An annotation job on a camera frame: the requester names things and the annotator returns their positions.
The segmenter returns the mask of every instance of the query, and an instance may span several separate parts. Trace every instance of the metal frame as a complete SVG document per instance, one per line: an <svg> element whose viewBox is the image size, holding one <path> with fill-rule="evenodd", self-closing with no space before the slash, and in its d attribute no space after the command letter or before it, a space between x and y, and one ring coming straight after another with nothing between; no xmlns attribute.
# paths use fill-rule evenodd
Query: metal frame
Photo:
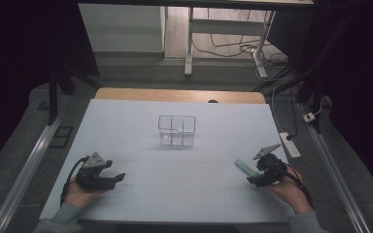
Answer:
<svg viewBox="0 0 373 233"><path fill-rule="evenodd" d="M256 46L256 50L252 52L252 55L259 76L263 79L267 78L267 74L260 56L274 13L275 12L269 13L268 18L264 22L193 19L193 8L190 7L186 45L186 66L184 72L185 77L190 77L192 75L192 35L193 33L205 33L259 36L259 43Z"/></svg>
<svg viewBox="0 0 373 233"><path fill-rule="evenodd" d="M25 165L23 165L22 170L17 176L17 180L2 204L0 209L0 232L5 232L11 222L23 194L29 186L33 176L35 175L36 169L41 163L42 157L50 145L51 138L53 137L56 128L63 119L64 110L66 109L70 98L70 96L63 96L60 100L59 114L53 120L52 125L47 125L45 127L41 137L38 139L38 142L26 160Z"/></svg>
<svg viewBox="0 0 373 233"><path fill-rule="evenodd" d="M304 110L301 104L297 104L298 110L302 116L306 115L307 112ZM368 224L366 223L365 217L362 214L362 211L359 208L358 203L356 202L355 197L350 192L341 172L338 169L338 166L335 160L332 157L331 152L326 146L325 140L322 135L317 133L314 126L309 124L308 130L311 134L311 137L317 146L317 149L320 153L323 164L325 165L328 175L331 177L332 182L334 183L335 189L338 192L338 196L341 201L344 203L347 213L350 216L351 223L353 224L356 232L359 233L370 233Z"/></svg>

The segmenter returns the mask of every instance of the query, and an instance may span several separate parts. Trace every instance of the black wire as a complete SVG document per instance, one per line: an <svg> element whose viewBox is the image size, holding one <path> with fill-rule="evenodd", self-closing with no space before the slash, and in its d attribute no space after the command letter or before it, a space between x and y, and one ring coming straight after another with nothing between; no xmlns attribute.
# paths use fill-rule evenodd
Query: black wire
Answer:
<svg viewBox="0 0 373 233"><path fill-rule="evenodd" d="M299 188L301 188L301 191L304 193L305 197L307 198L308 204L310 204L311 208L314 209L314 204L313 204L313 200L311 198L311 195L308 192L307 187L304 185L304 183L302 183L302 181L299 178L296 178L295 176L293 176L292 174L288 173L287 171L283 171L283 170L281 170L281 169L279 169L279 168L277 168L275 166L271 166L269 168L272 168L272 169L274 169L274 170L276 170L278 172L283 173L288 178L290 178L291 180L293 180L296 184L298 184Z"/></svg>
<svg viewBox="0 0 373 233"><path fill-rule="evenodd" d="M240 15L237 18L237 20L241 18L242 12L243 12L243 10L240 10ZM248 11L247 21L250 19L250 14L251 14L251 10ZM210 12L209 8L207 9L207 17L208 18L212 18L211 12ZM251 42L258 42L259 41L259 40L252 40L252 41L243 42L242 40L244 39L244 36L241 36L240 42L230 43L230 44L216 45L215 42L214 42L213 34L210 34L210 36L211 36L211 42L212 42L212 44L213 44L214 47L226 47L226 46L236 46L236 45L239 45L240 46L240 50L242 50L242 48L241 48L242 45L241 44L243 44L243 43L251 43Z"/></svg>
<svg viewBox="0 0 373 233"><path fill-rule="evenodd" d="M298 135L298 125L296 123L296 116L295 116L295 110L293 108L293 100L292 100L292 87L289 89L289 97L290 97L290 104L291 104L291 108L292 108L292 115L293 115L293 122L295 124L295 134L292 134L291 135L291 138L295 137L296 135Z"/></svg>
<svg viewBox="0 0 373 233"><path fill-rule="evenodd" d="M232 55L222 55L222 54L218 54L218 53L215 53L215 52L212 52L212 51L208 51L208 50L200 50L196 45L195 43L193 42L192 40L192 44L193 46L198 50L198 51L201 51L201 52L207 52L207 53L210 53L210 54L213 54L213 55L217 55L217 56L221 56L221 57L232 57L232 56L237 56L239 54L242 54L244 53L243 50L241 50L240 52L236 53L236 54L232 54Z"/></svg>
<svg viewBox="0 0 373 233"><path fill-rule="evenodd" d="M290 71L292 71L292 69L293 69L293 67L291 66L291 63L287 64L287 66L284 67L274 78L272 78L271 80L269 80L269 82L275 82L275 81L280 80L287 73L289 73ZM259 86L255 87L253 90L251 90L251 92L260 91L265 85L268 85L268 83L262 83L262 84L260 84Z"/></svg>
<svg viewBox="0 0 373 233"><path fill-rule="evenodd" d="M71 172L69 173L68 179L66 180L66 183L63 185L62 193L60 194L60 205L61 206L62 206L62 203L65 201L66 193L68 193L68 185L69 185L69 183L72 183L72 182L69 182L69 181L71 181L72 174L74 174L75 169L78 167L78 165L81 162L85 163L85 162L87 162L88 159L89 159L89 156L83 157L80 160L78 160L78 162L75 163L74 167L72 168Z"/></svg>

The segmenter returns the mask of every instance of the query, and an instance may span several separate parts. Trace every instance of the metal rail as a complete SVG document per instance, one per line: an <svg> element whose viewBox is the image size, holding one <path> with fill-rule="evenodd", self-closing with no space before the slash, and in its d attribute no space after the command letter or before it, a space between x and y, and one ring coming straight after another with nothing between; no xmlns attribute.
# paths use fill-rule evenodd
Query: metal rail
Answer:
<svg viewBox="0 0 373 233"><path fill-rule="evenodd" d="M60 100L59 114L54 119L52 125L47 125L45 127L41 137L38 139L38 142L26 160L25 165L23 165L22 170L17 176L17 180L2 204L0 209L0 232L5 232L9 223L11 222L23 194L29 186L33 176L35 175L36 169L42 160L42 157L50 145L51 138L53 137L56 128L63 119L64 110L66 109L70 98L70 96L63 96Z"/></svg>
<svg viewBox="0 0 373 233"><path fill-rule="evenodd" d="M302 108L300 104L297 105L299 112L304 116L307 114L306 111ZM336 165L335 160L332 157L331 152L326 146L325 140L321 134L318 134L311 124L308 125L308 130L311 134L311 137L314 140L314 143L317 146L317 149L320 153L323 164L325 165L328 175L331 177L332 182L334 183L335 189L338 192L338 195L341 201L344 203L347 213L350 216L351 223L353 224L356 232L358 233L370 233L368 224L362 214L362 211L359 208L359 205L356 202L355 197L350 192L342 174L340 173L338 166Z"/></svg>

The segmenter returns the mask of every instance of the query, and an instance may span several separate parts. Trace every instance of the cable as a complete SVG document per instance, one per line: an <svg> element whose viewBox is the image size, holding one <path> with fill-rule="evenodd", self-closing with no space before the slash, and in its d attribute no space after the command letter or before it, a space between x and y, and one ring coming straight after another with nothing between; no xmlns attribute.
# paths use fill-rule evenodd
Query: cable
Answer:
<svg viewBox="0 0 373 233"><path fill-rule="evenodd" d="M314 209L314 204L313 204L313 200L311 198L310 192L308 191L307 187L304 185L304 183L302 183L302 181L299 178L296 178L295 176L293 176L289 172L283 171L283 170L279 169L276 166L271 166L269 168L272 168L272 169L274 169L274 170L276 170L278 172L283 173L288 178L290 178L291 180L293 180L296 184L298 184L299 188L301 188L301 191L304 193L305 197L307 198L308 204L310 204L311 208Z"/></svg>
<svg viewBox="0 0 373 233"><path fill-rule="evenodd" d="M81 158L77 163L75 163L74 167L72 168L71 172L68 175L68 179L66 180L66 183L63 185L62 193L60 194L60 205L62 206L62 203L65 201L66 193L68 193L68 185L71 181L72 174L74 174L75 169L78 167L78 165L83 162L87 162L89 159L89 156Z"/></svg>
<svg viewBox="0 0 373 233"><path fill-rule="evenodd" d="M290 96L290 105L291 105L291 108L292 108L293 122L295 124L295 134L288 135L287 140L291 140L293 137L296 137L296 135L298 135L298 125L296 124L295 110L293 108L292 87L289 89L289 96Z"/></svg>
<svg viewBox="0 0 373 233"><path fill-rule="evenodd" d="M320 102L320 109L314 114L314 116L317 115L317 114L319 114L320 111L321 111L321 109L322 109L322 102Z"/></svg>
<svg viewBox="0 0 373 233"><path fill-rule="evenodd" d="M277 87L274 87L274 89L272 90L272 114L274 115L274 121L275 123L277 124L278 128L281 130L282 133L284 133L284 130L283 128L281 128L280 124L278 123L278 120L277 120L277 116L275 115L275 107L274 107L274 92L275 92L275 88Z"/></svg>
<svg viewBox="0 0 373 233"><path fill-rule="evenodd" d="M241 50L240 52L236 53L236 54L232 54L232 55L222 55L222 54L218 54L218 53L215 53L215 52L212 52L212 51L208 51L208 50L200 50L196 45L195 43L193 42L192 40L192 44L193 46L198 50L198 51L201 51L201 52L207 52L207 53L210 53L210 54L213 54L213 55L217 55L217 56L221 56L221 57L232 57L232 56L237 56L239 54L242 54L244 53L243 50Z"/></svg>

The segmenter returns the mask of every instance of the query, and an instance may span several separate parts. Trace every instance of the gray floor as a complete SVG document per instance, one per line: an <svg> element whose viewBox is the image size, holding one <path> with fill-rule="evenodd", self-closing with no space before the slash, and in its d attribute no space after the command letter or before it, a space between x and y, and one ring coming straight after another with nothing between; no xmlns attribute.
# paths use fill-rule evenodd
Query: gray floor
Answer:
<svg viewBox="0 0 373 233"><path fill-rule="evenodd" d="M96 80L104 86L251 91L262 83L254 74L253 62L199 60L194 62L192 77L186 79L183 74L183 61L119 53L98 53L97 61L101 77ZM273 76L281 68L267 67L267 72ZM271 89L286 81L279 81L265 88ZM64 139L51 141L52 147L45 153L7 232L31 232L39 220L39 214L73 143L87 104L95 94L95 89L78 79L74 78L74 84L77 91L72 96L65 117L60 123L61 127L72 128L71 137L67 141ZM298 86L295 86L292 93L295 93L297 88ZM0 207L48 122L48 94L46 84L31 92L29 108L13 136L0 152ZM271 98L267 98L267 102L271 103ZM323 102L323 105L322 136L373 232L373 178L354 151L332 127L328 118L330 112L328 103ZM275 96L274 106L277 120L287 132L294 133L294 120L297 122L298 134L293 141L302 157L296 161L289 159L289 163L304 175L322 227L330 232L356 232L322 164L318 150L307 130L307 124L303 122L296 108L295 116L292 114L289 89ZM81 224L84 226L84 232L115 232L117 228L115 224L105 222L81 222ZM237 225L236 228L243 233L288 232L285 223L242 224Z"/></svg>

